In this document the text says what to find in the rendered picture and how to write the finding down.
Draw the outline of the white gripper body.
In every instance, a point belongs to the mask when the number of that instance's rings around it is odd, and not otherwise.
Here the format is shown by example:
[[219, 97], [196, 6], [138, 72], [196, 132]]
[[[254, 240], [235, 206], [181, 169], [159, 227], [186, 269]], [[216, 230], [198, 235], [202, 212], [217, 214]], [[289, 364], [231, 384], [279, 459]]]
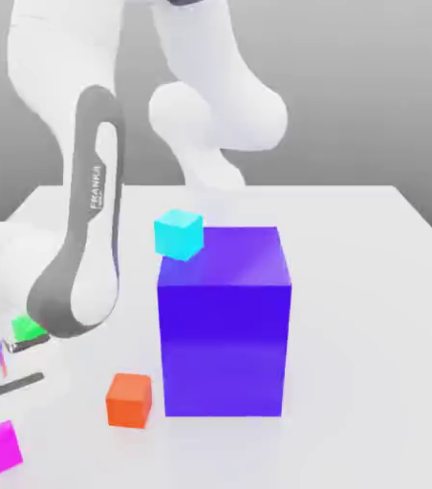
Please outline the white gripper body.
[[28, 414], [43, 404], [45, 374], [35, 372], [0, 387], [0, 419]]

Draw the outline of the small green cube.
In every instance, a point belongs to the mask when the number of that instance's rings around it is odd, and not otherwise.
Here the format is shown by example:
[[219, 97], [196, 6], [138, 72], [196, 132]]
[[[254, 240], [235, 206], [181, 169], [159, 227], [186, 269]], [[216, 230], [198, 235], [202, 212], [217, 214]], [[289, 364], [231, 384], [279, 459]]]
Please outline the small green cube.
[[17, 316], [11, 321], [13, 338], [16, 343], [32, 341], [47, 334], [29, 315]]

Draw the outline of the small orange cube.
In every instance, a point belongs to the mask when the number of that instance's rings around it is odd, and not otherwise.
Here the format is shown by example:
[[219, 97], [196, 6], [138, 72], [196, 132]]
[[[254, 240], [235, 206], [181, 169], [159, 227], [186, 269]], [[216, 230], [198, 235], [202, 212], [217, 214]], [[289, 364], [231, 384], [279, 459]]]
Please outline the small orange cube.
[[110, 426], [143, 429], [152, 407], [152, 382], [145, 374], [116, 373], [105, 396]]

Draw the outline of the small cyan cube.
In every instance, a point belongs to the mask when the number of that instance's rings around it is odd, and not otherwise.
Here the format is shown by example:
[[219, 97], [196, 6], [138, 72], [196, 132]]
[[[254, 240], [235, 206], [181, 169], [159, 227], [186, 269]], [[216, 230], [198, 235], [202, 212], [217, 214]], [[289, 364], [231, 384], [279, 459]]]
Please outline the small cyan cube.
[[204, 247], [203, 216], [171, 209], [154, 221], [155, 251], [163, 257], [188, 261]]

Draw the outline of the large blue box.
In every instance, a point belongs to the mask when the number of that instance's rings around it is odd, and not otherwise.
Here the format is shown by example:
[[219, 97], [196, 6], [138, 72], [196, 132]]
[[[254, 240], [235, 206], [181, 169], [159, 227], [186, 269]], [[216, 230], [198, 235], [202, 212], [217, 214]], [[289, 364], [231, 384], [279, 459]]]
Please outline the large blue box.
[[292, 279], [274, 226], [208, 227], [157, 283], [164, 412], [282, 413]]

